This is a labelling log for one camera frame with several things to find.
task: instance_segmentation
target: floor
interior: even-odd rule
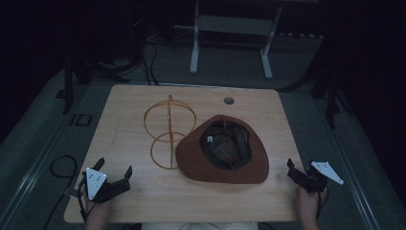
[[[172,42],[159,35],[152,36],[144,49],[149,73],[153,70],[160,85],[278,89],[305,74],[321,42],[321,38],[277,36],[269,54],[275,77],[266,80],[260,65],[260,42],[241,46],[234,41],[227,42],[224,36],[219,42],[218,34],[203,34],[203,37],[198,73],[191,75],[191,32],[179,31],[178,38]],[[129,84],[147,84],[143,65],[120,75],[129,79]],[[72,189],[69,179],[79,172],[103,105],[115,84],[98,73],[90,85],[75,82],[75,102],[65,115],[61,114],[64,101],[55,97],[63,88],[63,72],[44,87],[0,148],[2,229],[39,229],[46,224],[48,229],[83,228],[82,224],[63,220],[68,200],[63,194]],[[313,84],[310,82],[280,96],[304,166],[310,159],[328,161],[345,180],[343,186],[328,182],[330,197],[319,219],[321,229],[406,229],[405,209],[355,115],[337,102],[340,112],[334,116],[336,128],[330,128],[325,119],[327,100],[310,96]],[[90,126],[72,125],[75,114],[91,115]],[[298,222],[259,226],[260,229],[300,229]],[[108,229],[128,227],[128,224],[110,224]]]

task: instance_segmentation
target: table leg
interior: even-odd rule
[[[197,65],[199,61],[199,1],[195,1],[194,9],[194,39],[191,59],[191,74],[197,73]]]
[[[268,40],[266,41],[265,47],[260,49],[260,58],[262,60],[262,66],[263,66],[263,73],[265,74],[265,78],[268,80],[271,80],[273,78],[272,71],[271,71],[271,65],[269,63],[269,48],[271,47],[272,40],[275,36],[275,31],[277,29],[278,21],[281,16],[282,12],[282,7],[278,7],[277,13],[275,15],[274,21],[272,22],[272,26],[269,30],[268,34]]]

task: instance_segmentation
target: hat crown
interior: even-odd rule
[[[214,166],[237,170],[251,160],[250,133],[235,122],[215,121],[200,137],[200,148]]]

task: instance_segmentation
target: wooden table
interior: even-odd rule
[[[269,175],[262,184],[237,185],[199,182],[179,170],[153,163],[154,139],[144,126],[145,112],[169,95],[188,104],[196,126],[216,114],[245,121],[257,133],[269,158]],[[233,104],[224,99],[234,99]],[[172,131],[188,133],[193,116],[181,106],[171,106]],[[158,106],[147,116],[154,135],[168,132],[168,107]],[[170,143],[157,142],[153,155],[160,164],[170,161]],[[296,185],[287,176],[287,159],[303,170],[279,95],[274,90],[178,86],[116,85],[112,88],[82,170],[105,158],[101,172],[109,182],[124,177],[132,166],[131,190],[113,202],[110,222],[230,222],[295,220]],[[71,198],[64,218],[82,222],[78,201]]]

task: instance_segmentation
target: metal stand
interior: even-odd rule
[[[268,39],[265,46],[260,49],[260,57],[265,78],[273,78],[271,66],[269,64],[268,53],[272,40],[275,35],[277,24],[281,16],[282,7],[278,7],[277,13],[273,20],[222,17],[199,14],[199,1],[195,1],[194,12],[194,39],[191,59],[191,74],[197,73],[199,61],[199,31],[212,31],[248,35],[267,35]]]

